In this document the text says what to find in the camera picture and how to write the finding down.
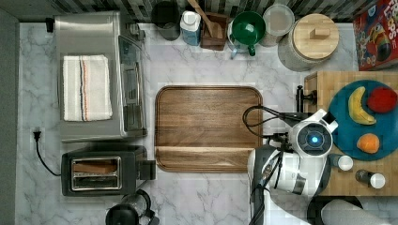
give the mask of salt shaker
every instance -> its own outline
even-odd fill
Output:
[[[198,46],[200,42],[201,17],[196,12],[184,11],[180,22],[182,39],[189,45]]]
[[[384,177],[383,174],[378,172],[358,170],[357,173],[355,174],[355,178],[358,181],[367,184],[369,187],[373,187],[376,189],[382,188],[386,184],[386,178]]]

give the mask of black cable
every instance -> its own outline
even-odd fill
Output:
[[[53,172],[52,170],[50,170],[50,168],[47,166],[47,164],[44,162],[43,158],[40,155],[40,152],[38,151],[38,139],[40,139],[40,131],[35,131],[33,132],[33,134],[35,135],[35,141],[36,141],[36,152],[38,153],[38,159],[40,159],[41,164],[43,164],[43,166],[47,169],[48,172],[50,172],[52,175],[54,176],[61,176],[61,174],[57,174],[55,172]]]
[[[260,123],[257,123],[257,124],[249,124],[249,123],[248,123],[248,115],[249,115],[249,113],[250,113],[251,111],[254,111],[254,110],[263,110],[263,111],[265,111],[265,112],[267,112],[267,113],[270,113],[270,114],[272,114],[272,115],[274,115],[274,116],[273,116],[273,117],[270,117],[269,119],[263,120],[263,121],[261,121]],[[260,137],[260,138],[264,138],[264,139],[265,139],[265,138],[273,137],[273,135],[258,134],[258,133],[256,133],[256,132],[254,132],[251,128],[252,128],[252,127],[260,126],[260,125],[265,124],[266,122],[268,122],[268,121],[270,121],[270,120],[273,120],[273,119],[276,119],[276,118],[279,118],[279,119],[287,118],[287,119],[291,119],[291,120],[301,121],[301,119],[299,119],[299,118],[297,118],[297,117],[295,117],[295,116],[286,115],[285,113],[281,113],[281,112],[274,111],[274,110],[272,110],[272,109],[270,109],[270,108],[268,108],[268,107],[262,106],[262,105],[251,106],[251,107],[248,108],[248,109],[243,113],[243,115],[242,115],[242,121],[243,121],[243,124],[246,126],[246,128],[247,128],[252,134],[254,134],[255,136]]]
[[[270,193],[269,189],[267,189],[266,186],[267,186],[269,180],[271,179],[272,175],[275,173],[276,169],[279,167],[280,164],[282,164],[283,152],[278,153],[277,157],[278,157],[278,161],[276,162],[275,166],[272,168],[272,171],[269,174],[269,176],[266,178],[264,184],[263,185],[258,184],[255,187],[255,188],[259,188],[261,190],[261,193],[260,193],[260,207],[254,212],[254,216],[252,217],[249,225],[254,225],[257,222],[257,220],[264,214],[264,210],[265,210],[266,207],[264,205],[264,193],[263,193],[263,191],[266,190],[266,191],[268,191]]]

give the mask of striped towel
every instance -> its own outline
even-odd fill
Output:
[[[64,120],[107,120],[112,116],[108,59],[64,56]]]

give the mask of oven door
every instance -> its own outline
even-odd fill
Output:
[[[124,131],[145,130],[141,48],[119,36]]]

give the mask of power cord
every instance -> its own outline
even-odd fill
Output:
[[[249,124],[249,122],[248,122],[248,115],[249,115],[249,113],[250,113],[251,111],[254,111],[254,110],[262,110],[262,111],[265,111],[265,112],[267,112],[267,113],[270,113],[270,114],[272,114],[272,115],[274,115],[274,116],[273,116],[273,117],[270,117],[269,119],[263,120],[263,121],[261,121],[260,123],[257,123],[257,124]],[[277,118],[278,118],[278,119],[282,119],[282,120],[284,120],[284,119],[291,119],[291,120],[295,120],[295,121],[301,121],[301,120],[302,120],[302,119],[300,119],[300,118],[297,118],[297,117],[295,117],[295,116],[291,116],[291,115],[286,114],[286,113],[283,113],[283,112],[274,111],[274,110],[272,110],[272,109],[270,109],[270,108],[268,108],[268,107],[262,106],[262,105],[251,106],[251,107],[248,108],[248,109],[243,113],[243,115],[242,115],[242,121],[243,121],[243,124],[246,126],[246,128],[247,128],[252,134],[254,134],[255,136],[260,137],[260,138],[264,138],[264,139],[269,139],[269,138],[272,139],[272,138],[275,138],[276,136],[279,136],[279,135],[281,135],[281,134],[273,134],[273,135],[259,134],[259,133],[256,133],[254,130],[252,130],[252,128],[253,128],[253,127],[260,126],[260,125],[265,124],[266,122],[268,122],[268,121],[270,121],[270,120],[277,119]]]
[[[38,140],[40,139],[40,134],[41,134],[41,131],[33,132],[33,135],[35,136],[35,141],[36,141],[36,152],[38,153],[38,159],[40,159],[41,164],[43,164],[43,166],[47,169],[47,171],[50,172],[52,175],[61,176],[61,174],[57,174],[57,173],[53,172],[52,170],[50,170],[50,168],[47,166],[47,164],[44,162],[43,158],[41,157],[40,152],[38,151]]]

